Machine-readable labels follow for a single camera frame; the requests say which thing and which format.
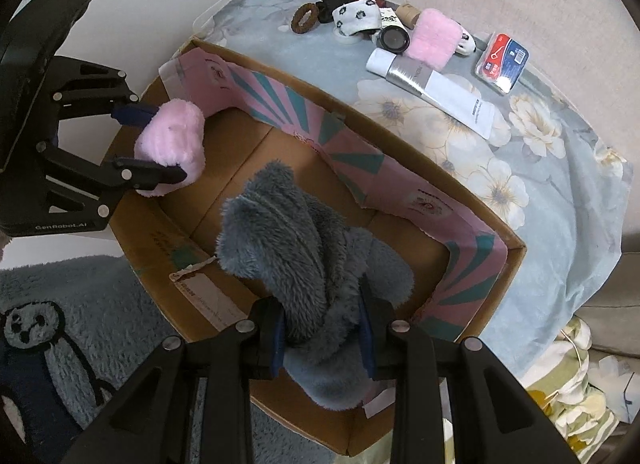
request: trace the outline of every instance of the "red and blue label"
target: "red and blue label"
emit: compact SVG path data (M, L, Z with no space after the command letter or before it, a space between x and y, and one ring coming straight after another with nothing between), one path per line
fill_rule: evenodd
M524 70L528 58L529 51L509 35L499 34L486 55L482 66L482 75L494 80L494 82L500 77L508 78L513 86Z

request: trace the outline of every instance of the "pink fuzzy wristband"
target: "pink fuzzy wristband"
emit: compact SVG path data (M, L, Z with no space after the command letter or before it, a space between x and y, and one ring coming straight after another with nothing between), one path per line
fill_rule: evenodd
M425 9L415 24L411 43L404 54L431 69L442 70L462 40L462 27L437 9Z

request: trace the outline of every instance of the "pink paper lining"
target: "pink paper lining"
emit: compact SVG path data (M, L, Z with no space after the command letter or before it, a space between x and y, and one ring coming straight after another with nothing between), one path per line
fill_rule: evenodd
M238 107L308 143L356 202L411 221L450 253L433 295L412 318L455 341L478 312L506 263L507 247L469 208L407 170L340 120L259 72L196 48L162 66L170 98L185 95L205 116Z

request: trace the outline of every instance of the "light blue tablecloth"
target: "light blue tablecloth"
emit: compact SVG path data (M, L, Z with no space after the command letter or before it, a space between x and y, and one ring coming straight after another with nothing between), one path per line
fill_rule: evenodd
M455 56L444 74L498 108L492 136L482 139L367 72L369 40L339 44L332 24L294 34L293 13L311 1L233 0L214 16L206 40L353 105L448 170L516 231L527 256L482 339L522 375L616 265L632 167L530 72L500 96L473 75L479 52Z

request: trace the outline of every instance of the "brown hair tie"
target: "brown hair tie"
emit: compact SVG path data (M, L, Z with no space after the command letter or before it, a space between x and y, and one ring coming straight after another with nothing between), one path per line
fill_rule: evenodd
M305 22L302 24L302 19L305 17L307 13L311 13ZM318 22L318 7L313 3L309 2L300 6L296 11L296 14L293 15L293 19L291 19L291 31L302 35L308 31L311 31L311 28Z

